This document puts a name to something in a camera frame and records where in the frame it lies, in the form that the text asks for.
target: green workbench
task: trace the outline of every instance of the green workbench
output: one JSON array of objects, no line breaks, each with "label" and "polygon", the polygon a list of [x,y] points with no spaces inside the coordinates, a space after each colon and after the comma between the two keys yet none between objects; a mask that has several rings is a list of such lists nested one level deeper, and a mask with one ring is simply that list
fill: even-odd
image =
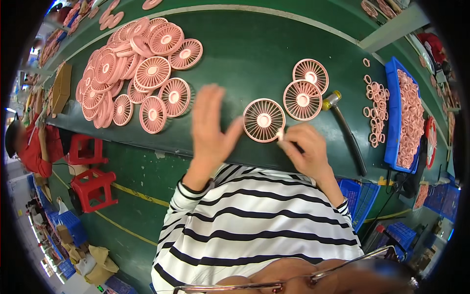
[{"label": "green workbench", "polygon": [[[131,1],[123,2],[124,7],[132,3]],[[135,8],[135,5],[132,7],[134,8],[128,12],[127,9],[121,8],[121,4],[118,6],[117,11],[126,12],[123,23],[125,23],[124,20],[127,22],[149,13],[140,7]],[[76,38],[72,37],[64,41],[57,56],[48,63],[50,68],[83,46],[86,40],[90,41],[102,33],[96,28],[99,15],[95,20],[84,21],[83,32]],[[374,81],[387,85],[384,66],[370,54],[325,30],[269,14],[236,10],[206,10],[178,13],[168,15],[166,18],[183,29],[185,38],[198,39],[204,47],[203,58],[194,68],[173,72],[172,77],[184,79],[194,91],[207,83],[218,83],[227,89],[221,115],[223,130],[233,118],[242,115],[245,107],[255,99],[269,98],[282,105],[282,95],[286,86],[292,81],[294,65],[300,59],[313,58],[320,61],[329,74],[329,88],[324,96],[326,97],[333,90],[338,90],[343,95],[339,107],[356,136],[366,162],[368,175],[364,179],[377,182],[381,176],[386,177],[388,164],[383,161],[385,144],[380,144],[377,148],[370,146],[368,142],[369,118],[362,115],[363,107],[372,105],[371,101],[365,97],[364,75],[368,74]],[[163,132],[155,135],[148,134],[142,129],[138,118],[140,105],[135,105],[133,117],[123,127],[112,124],[107,129],[96,129],[93,122],[85,120],[80,104],[75,101],[75,88],[81,79],[90,54],[106,44],[107,38],[96,40],[68,61],[72,65],[72,94],[63,113],[58,114],[56,119],[49,119],[48,122],[104,140],[191,156],[190,113],[171,120]],[[370,60],[369,68],[362,64],[363,58]],[[126,93],[127,85],[128,82],[124,84],[122,94]],[[287,114],[286,119],[287,127],[299,123]],[[321,112],[309,123],[325,136],[329,162],[335,174],[340,177],[360,179],[333,113]],[[385,122],[384,130],[387,128],[388,125]],[[431,182],[437,179],[437,169],[446,160],[447,149],[439,146],[438,151],[433,169],[425,174],[425,179]],[[241,137],[228,162],[286,171],[295,170],[276,143],[257,143],[245,135]]]}]

